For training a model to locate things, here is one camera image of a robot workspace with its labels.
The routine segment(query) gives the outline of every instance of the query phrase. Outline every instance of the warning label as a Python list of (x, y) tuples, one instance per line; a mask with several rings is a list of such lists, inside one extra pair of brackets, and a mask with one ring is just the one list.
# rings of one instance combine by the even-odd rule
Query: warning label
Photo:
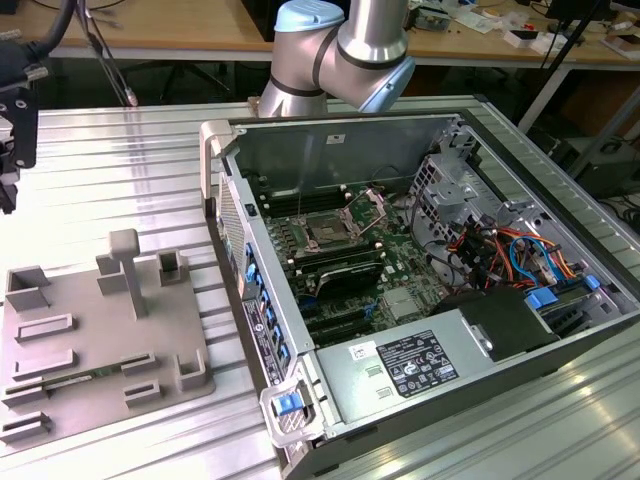
[(380, 345), (378, 354), (405, 398), (458, 378), (458, 372), (431, 330)]
[(282, 375), (276, 358), (271, 351), (271, 342), (262, 323), (262, 316), (258, 310), (257, 302), (255, 300), (243, 302), (243, 306), (249, 322), (249, 328), (253, 334), (253, 342), (258, 349), (260, 363), (262, 363), (262, 368), (268, 376), (267, 380), (270, 385), (278, 385), (282, 381)]

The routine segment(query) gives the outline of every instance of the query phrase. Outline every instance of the black bracket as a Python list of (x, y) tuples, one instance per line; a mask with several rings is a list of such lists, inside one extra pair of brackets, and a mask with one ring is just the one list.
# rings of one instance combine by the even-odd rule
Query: black bracket
[(20, 169), (36, 164), (38, 103), (33, 90), (16, 87), (0, 92), (0, 117), (11, 124), (9, 138), (0, 139), (0, 209), (16, 208)]

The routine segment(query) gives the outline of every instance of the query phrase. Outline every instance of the black cable bundle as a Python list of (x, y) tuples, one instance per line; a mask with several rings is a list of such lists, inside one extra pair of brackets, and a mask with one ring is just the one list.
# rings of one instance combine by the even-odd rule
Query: black cable bundle
[[(634, 232), (640, 235), (640, 205), (632, 202), (626, 195), (623, 195), (622, 198), (623, 200), (606, 199), (599, 200), (599, 202), (611, 208), (616, 214), (616, 217), (625, 222)], [(618, 206), (622, 206), (624, 208), (622, 213), (618, 211)]]

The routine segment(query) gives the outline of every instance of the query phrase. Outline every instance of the desk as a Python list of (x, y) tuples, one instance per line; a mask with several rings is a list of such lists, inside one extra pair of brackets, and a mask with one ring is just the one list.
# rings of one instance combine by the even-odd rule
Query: desk
[[(57, 0), (43, 1), (57, 4)], [(540, 30), (545, 30), (550, 22), (514, 0), (495, 8), (502, 12), (525, 11)], [(272, 44), (262, 40), (240, 0), (127, 0), (112, 11), (114, 19), (124, 28), (101, 25), (101, 30), (118, 59), (271, 60)], [(26, 40), (39, 39), (54, 16), (55, 12), (23, 0), (16, 15), (0, 16), (0, 31), (19, 28)], [(409, 54), (418, 65), (538, 68), (542, 61), (542, 56), (532, 50), (507, 44), (497, 31), (482, 35), (455, 22), (450, 31), (409, 32)], [(639, 62), (629, 61), (602, 45), (599, 42), (602, 34), (586, 33), (585, 37), (585, 44), (573, 49), (527, 112), (519, 125), (523, 130), (533, 124), (571, 70), (640, 70)], [(85, 45), (74, 20), (52, 56), (90, 57)]]

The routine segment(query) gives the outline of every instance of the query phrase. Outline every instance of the motherboard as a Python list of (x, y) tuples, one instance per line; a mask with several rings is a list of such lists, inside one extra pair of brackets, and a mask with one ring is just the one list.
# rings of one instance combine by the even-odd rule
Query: motherboard
[[(282, 208), (284, 199), (263, 209), (316, 344), (332, 345), (428, 316), (449, 292), (412, 240), (407, 211), (372, 187), (325, 197), (309, 202), (292, 196), (292, 210)], [(313, 211), (327, 205), (333, 208)], [(274, 210), (291, 215), (269, 217)]]

